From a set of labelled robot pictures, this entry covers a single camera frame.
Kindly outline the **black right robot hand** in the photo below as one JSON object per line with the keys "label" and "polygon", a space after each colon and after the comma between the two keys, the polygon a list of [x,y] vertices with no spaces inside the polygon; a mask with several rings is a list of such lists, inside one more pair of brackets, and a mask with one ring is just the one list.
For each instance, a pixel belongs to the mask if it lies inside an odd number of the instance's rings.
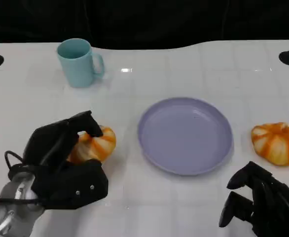
{"label": "black right robot hand", "polygon": [[231,190],[220,215],[219,227],[233,218],[252,225],[258,237],[289,237],[289,187],[250,161],[229,180]]}

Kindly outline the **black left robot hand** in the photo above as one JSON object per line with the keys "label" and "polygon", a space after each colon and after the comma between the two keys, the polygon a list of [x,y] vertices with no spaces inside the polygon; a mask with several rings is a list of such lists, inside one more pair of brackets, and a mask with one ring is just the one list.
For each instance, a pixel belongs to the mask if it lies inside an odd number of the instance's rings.
{"label": "black left robot hand", "polygon": [[78,209],[108,195],[108,179],[95,159],[74,164],[68,157],[79,132],[102,136],[91,111],[37,128],[23,154],[23,164],[35,176],[32,190],[45,209]]}

